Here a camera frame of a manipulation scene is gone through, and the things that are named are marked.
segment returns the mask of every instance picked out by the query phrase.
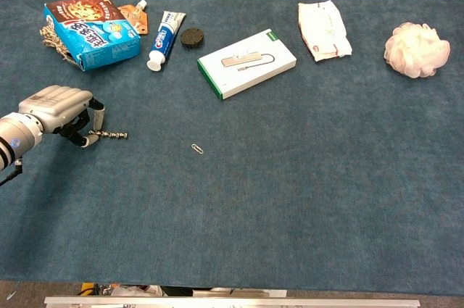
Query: coaster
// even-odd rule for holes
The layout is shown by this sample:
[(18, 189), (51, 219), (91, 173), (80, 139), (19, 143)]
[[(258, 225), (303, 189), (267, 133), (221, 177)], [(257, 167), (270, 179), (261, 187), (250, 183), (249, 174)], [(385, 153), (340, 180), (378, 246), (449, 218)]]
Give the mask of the coaster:
[(182, 32), (181, 43), (190, 49), (195, 49), (202, 44), (203, 32), (198, 28), (189, 28)]

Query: cable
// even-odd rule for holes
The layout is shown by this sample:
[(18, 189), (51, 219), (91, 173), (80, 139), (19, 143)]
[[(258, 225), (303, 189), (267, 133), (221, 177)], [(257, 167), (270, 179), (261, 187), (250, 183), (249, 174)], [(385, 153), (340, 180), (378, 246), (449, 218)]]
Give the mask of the cable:
[(238, 70), (238, 71), (243, 71), (243, 70), (246, 70), (246, 69), (248, 69), (248, 68), (250, 68), (250, 67), (258, 67), (258, 66), (260, 66), (260, 65), (272, 63), (272, 62), (274, 62), (274, 61), (276, 60), (276, 58), (275, 58), (272, 54), (263, 53), (263, 54), (261, 54), (261, 55), (262, 55), (262, 56), (270, 56), (273, 60), (270, 60), (269, 62), (254, 64), (254, 65), (249, 65), (249, 66), (247, 66), (247, 67), (240, 67), (240, 68), (238, 68), (237, 70)]
[(0, 182), (0, 186), (4, 185), (10, 180), (13, 180), (21, 173), (22, 173), (22, 158), (18, 158), (14, 161), (14, 171), (10, 175), (8, 175), (2, 182)]
[(59, 39), (59, 36), (54, 32), (52, 27), (46, 25), (45, 27), (40, 29), (40, 34), (43, 37), (43, 44), (45, 46), (55, 48), (57, 52), (63, 56), (64, 60), (71, 64), (78, 65), (78, 63), (76, 63), (73, 59), (71, 53), (66, 48), (63, 41)]

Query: rope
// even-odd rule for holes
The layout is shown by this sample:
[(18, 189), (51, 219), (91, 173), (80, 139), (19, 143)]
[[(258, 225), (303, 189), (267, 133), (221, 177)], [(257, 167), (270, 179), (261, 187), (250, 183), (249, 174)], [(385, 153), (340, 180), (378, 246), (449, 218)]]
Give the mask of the rope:
[(40, 29), (40, 33), (41, 33), (41, 36), (43, 37), (43, 44), (45, 46), (53, 47), (54, 49), (56, 49), (57, 52), (63, 56), (63, 59), (66, 62), (69, 62), (76, 66), (78, 65), (74, 61), (73, 56), (71, 56), (71, 53), (67, 50), (63, 41), (61, 41), (58, 35), (54, 32), (53, 28), (46, 25), (45, 27)]

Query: robotic hand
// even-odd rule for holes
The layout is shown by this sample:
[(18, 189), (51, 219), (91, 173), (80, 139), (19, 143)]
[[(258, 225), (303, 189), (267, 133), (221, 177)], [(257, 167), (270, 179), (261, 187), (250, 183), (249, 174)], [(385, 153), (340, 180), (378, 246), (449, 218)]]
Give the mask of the robotic hand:
[(22, 172), (22, 156), (37, 146), (44, 133), (60, 134), (80, 147), (99, 139), (96, 133), (79, 134), (90, 121), (87, 108), (94, 110), (94, 131), (103, 125), (104, 106), (89, 91), (67, 86), (49, 86), (20, 102), (19, 111), (0, 118), (0, 171), (15, 162)]

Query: table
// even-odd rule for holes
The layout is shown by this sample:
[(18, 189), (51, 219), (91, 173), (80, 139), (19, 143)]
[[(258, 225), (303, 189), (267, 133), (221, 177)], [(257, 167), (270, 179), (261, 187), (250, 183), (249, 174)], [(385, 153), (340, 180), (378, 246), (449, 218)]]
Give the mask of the table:
[[(146, 0), (140, 55), (89, 72), (42, 45), (50, 1), (0, 0), (0, 114), (79, 87), (129, 139), (47, 135), (24, 156), (1, 188), (0, 279), (464, 294), (463, 0), (333, 0), (353, 55), (317, 64), (297, 4), (324, 0)], [(164, 9), (205, 40), (154, 73)], [(451, 44), (432, 78), (384, 61), (407, 21)], [(266, 28), (297, 66), (219, 101), (197, 58)]]

